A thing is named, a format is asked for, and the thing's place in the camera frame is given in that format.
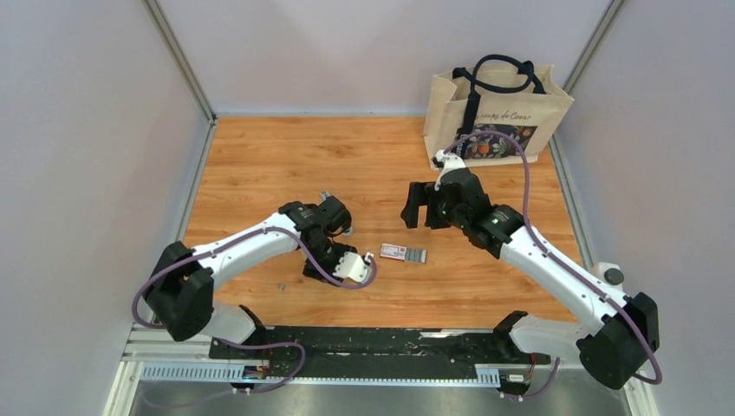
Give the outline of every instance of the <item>white wall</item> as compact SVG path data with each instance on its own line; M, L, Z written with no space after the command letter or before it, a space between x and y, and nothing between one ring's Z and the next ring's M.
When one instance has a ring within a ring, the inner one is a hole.
M100 414L205 119L139 1L3 2L0 414Z
M220 113L426 112L431 76L490 53L564 82L609 0L162 0Z
M598 257L659 304L666 416L735 406L733 19L733 2L628 2L561 128Z

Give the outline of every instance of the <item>gray floor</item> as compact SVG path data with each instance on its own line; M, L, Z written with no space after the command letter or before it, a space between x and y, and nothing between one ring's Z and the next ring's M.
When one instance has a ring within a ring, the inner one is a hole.
M548 369L537 369L533 391ZM197 382L141 382L132 415L252 414L299 416L363 415L629 415L625 395L592 380L583 370L562 369L541 397L523 403L500 399L495 390L472 387L356 387L289 385L274 392L219 397L180 409L154 409L140 400L175 405L224 392L228 385Z

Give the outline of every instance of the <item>small object on table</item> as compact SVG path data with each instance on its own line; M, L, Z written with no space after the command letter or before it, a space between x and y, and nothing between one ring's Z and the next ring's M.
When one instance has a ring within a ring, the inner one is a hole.
M401 260L402 262L426 263L426 250L384 243L381 246L381 257Z

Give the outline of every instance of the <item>bag handle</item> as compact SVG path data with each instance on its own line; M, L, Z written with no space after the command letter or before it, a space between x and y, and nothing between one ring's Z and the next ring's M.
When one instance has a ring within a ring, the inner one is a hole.
M488 83L478 81L478 71L480 70L482 64L488 61L508 62L509 64L518 68L518 73L520 75L528 75L528 78L526 79L526 82L523 83L523 85L520 85L518 87L498 87L496 85L490 85ZM539 80L538 77L534 74L533 62L520 62L519 60L506 55L492 54L483 57L478 61L477 65L475 65L475 68L472 70L472 74L467 71L467 68L455 68L452 71L452 78L459 78L460 76L464 76L465 78L470 80L470 94L467 97L467 107L465 109L465 117L462 121L462 127L457 129L457 135L459 137L464 134L472 133L472 128L475 124L475 118L477 118L478 116L478 109L480 107L480 100L482 97L475 90L475 85L479 85L481 88L484 88L493 93L514 94L525 90L533 82L534 94L546 94L546 91L544 91L543 89L543 84L541 83L541 80Z

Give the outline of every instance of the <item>wooden tabletop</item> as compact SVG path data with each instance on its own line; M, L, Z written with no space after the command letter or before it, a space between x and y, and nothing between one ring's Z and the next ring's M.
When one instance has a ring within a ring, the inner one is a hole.
M427 249L427 262L378 258L374 283L346 290L302 276L302 253L293 252L244 272L215 297L247 305L266 325L492 328L513 310L573 320L533 280L471 246L459 230L406 229L399 215L409 182L437 178L426 160L422 128L421 118L220 119L187 246L249 228L290 201L318 204L319 192L329 191L353 217L354 235L337 241L376 256L382 243ZM520 165L472 171L493 203L520 211ZM548 150L531 165L530 194L534 225L578 261Z

